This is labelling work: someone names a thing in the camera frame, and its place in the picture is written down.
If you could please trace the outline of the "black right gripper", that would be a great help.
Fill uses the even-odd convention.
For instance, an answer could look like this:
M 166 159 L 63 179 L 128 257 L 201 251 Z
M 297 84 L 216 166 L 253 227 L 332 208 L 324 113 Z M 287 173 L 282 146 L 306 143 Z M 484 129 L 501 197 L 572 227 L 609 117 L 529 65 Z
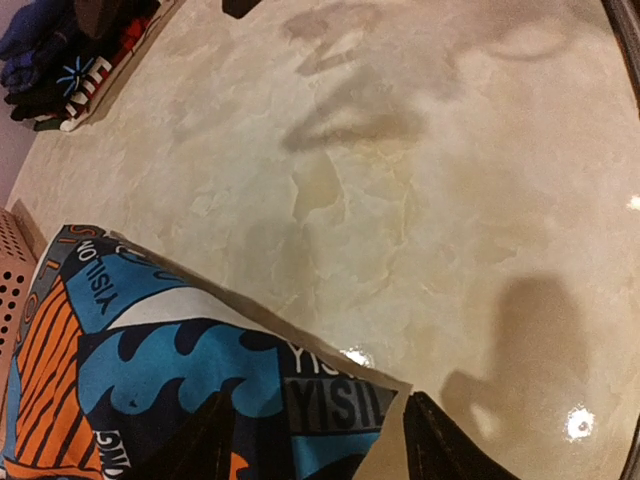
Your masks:
M 262 0 L 222 0 L 222 11 L 233 18 L 244 18 Z

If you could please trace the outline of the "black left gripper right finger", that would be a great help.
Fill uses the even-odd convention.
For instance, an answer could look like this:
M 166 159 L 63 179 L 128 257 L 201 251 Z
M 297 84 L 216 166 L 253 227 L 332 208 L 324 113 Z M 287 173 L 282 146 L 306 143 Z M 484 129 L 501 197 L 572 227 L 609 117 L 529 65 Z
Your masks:
M 410 480 L 515 480 L 424 392 L 403 413 Z

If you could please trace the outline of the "orange patterned garment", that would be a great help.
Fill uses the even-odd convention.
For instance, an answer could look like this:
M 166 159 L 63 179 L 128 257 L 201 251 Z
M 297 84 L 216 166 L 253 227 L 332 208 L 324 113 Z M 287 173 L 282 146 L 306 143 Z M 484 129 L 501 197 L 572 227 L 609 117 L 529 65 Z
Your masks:
M 7 479 L 122 479 L 131 420 L 231 395 L 227 479 L 350 479 L 394 389 L 261 328 L 103 229 L 67 225 L 39 262 L 9 363 Z

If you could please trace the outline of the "navy blue Mickey t-shirt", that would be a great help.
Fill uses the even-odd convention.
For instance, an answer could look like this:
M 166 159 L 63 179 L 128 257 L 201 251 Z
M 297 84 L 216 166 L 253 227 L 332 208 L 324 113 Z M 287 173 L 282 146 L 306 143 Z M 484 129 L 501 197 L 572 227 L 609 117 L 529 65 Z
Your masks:
M 1 85 L 9 93 L 29 90 L 79 34 L 73 1 L 24 5 L 1 38 Z

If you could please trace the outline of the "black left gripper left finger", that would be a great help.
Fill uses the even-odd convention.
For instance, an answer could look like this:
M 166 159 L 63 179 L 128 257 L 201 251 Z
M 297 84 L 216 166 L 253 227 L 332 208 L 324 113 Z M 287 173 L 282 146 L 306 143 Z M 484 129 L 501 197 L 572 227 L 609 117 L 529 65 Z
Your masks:
M 227 479 L 235 410 L 231 395 L 211 394 L 193 413 L 165 402 L 137 414 L 125 439 L 131 466 L 122 479 Z

